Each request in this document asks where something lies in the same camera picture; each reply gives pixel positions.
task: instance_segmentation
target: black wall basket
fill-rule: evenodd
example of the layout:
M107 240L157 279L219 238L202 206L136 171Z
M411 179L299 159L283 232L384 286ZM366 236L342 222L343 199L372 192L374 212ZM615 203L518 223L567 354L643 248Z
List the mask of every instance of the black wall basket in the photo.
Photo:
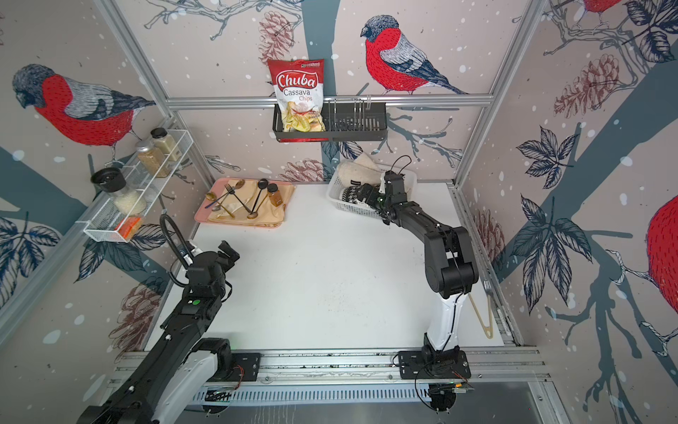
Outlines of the black wall basket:
M323 123L327 131L283 132L280 108L275 105L273 132L279 142L295 141L382 141L388 132L386 103L362 99L329 100L323 103Z

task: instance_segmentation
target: wall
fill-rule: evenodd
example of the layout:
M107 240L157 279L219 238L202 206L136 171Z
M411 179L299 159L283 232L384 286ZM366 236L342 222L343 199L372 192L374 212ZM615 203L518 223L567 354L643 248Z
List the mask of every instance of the wall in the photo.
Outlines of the wall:
M151 103L126 97L150 99L91 1L3 2L0 28L1 313L91 204L96 192L89 177L113 160L109 145L115 159L128 160L137 141L128 130L147 137L162 116ZM13 85L30 64L105 87L82 90L69 120L55 102L70 93L42 79ZM45 107L35 96L41 88ZM24 93L25 109L17 92ZM134 120L130 104L146 105ZM190 160L181 168L163 200L188 232L204 187ZM75 422L98 402L117 356L141 348L173 260L157 225L161 209L153 207L130 244L83 238L58 281L0 350L0 421Z
M170 97L270 96L271 75L265 65L269 58L324 59L325 95L381 94L387 81L368 72L366 38L360 35L365 23L378 15L392 15L416 46L403 54L420 52L451 86L486 93L526 4L525 0L501 4L422 0L416 5L406 0L119 2ZM421 87L413 93L449 94L451 89ZM204 134L198 141L213 167L219 168L217 174L228 170L226 174L261 178L281 171L306 172L311 176L299 178L325 180L341 159L350 159L359 149L383 163L409 154L419 178L452 179L479 114L478 107L391 108L388 144L342 143L338 149L329 143L279 145L271 138L270 109L181 112L194 133ZM255 154L253 146L263 153Z
M462 189L572 421L674 422L678 5L554 4Z

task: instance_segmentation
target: white plastic basket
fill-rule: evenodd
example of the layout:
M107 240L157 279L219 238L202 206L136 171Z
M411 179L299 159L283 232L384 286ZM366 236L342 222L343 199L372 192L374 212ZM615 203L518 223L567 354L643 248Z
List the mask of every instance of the white plastic basket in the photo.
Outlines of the white plastic basket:
M384 171L390 170L390 165L379 165ZM405 175L405 187L411 187L410 192L407 194L407 200L412 200L414 191L417 187L417 174L412 171L404 170L402 174ZM358 215L371 216L372 218L381 219L377 211L372 209L367 205L357 205L348 203L347 201L340 200L341 192L344 190L344 187L339 181L338 172L334 172L332 179L330 180L330 186L327 188L327 200L334 204L334 207L339 210L345 210L347 212L353 212Z

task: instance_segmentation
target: glass jar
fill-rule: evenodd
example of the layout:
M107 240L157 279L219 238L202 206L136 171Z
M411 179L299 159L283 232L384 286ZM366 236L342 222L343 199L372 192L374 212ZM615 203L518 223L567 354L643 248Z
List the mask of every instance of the glass jar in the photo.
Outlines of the glass jar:
M169 155L169 160L176 162L181 159L182 151L176 146L176 140L171 134L167 133L165 128L155 128L151 130L151 137L153 137L153 144L160 149L161 152Z
M139 161L149 174L157 178L170 175L170 170L163 165L165 155L150 140L141 140L136 143L136 151L139 152Z
M140 215L148 206L141 197L141 191L127 185L125 177L117 168L104 168L92 175L90 180L108 194L116 209L126 216Z

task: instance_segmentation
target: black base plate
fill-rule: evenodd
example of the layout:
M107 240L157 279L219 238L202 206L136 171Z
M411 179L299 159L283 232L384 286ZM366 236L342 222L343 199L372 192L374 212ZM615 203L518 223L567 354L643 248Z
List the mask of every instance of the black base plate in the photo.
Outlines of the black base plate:
M225 379L212 378L207 381L240 381L240 368L238 368L236 365L240 365L245 371L242 381L256 381L256 377L259 374L260 360L261 353L234 353L233 372L230 373Z
M427 374L424 374L417 377L419 371L421 371L424 366L424 358L421 351L400 351L398 352L399 360L399 369L400 369L400 378L403 380L414 380L417 379L458 379L459 375L465 379L471 377L471 370L468 368L468 365L464 366L468 360L466 359L466 353L464 351L459 351L459 359L457 362L444 362L436 363L433 366L428 368Z

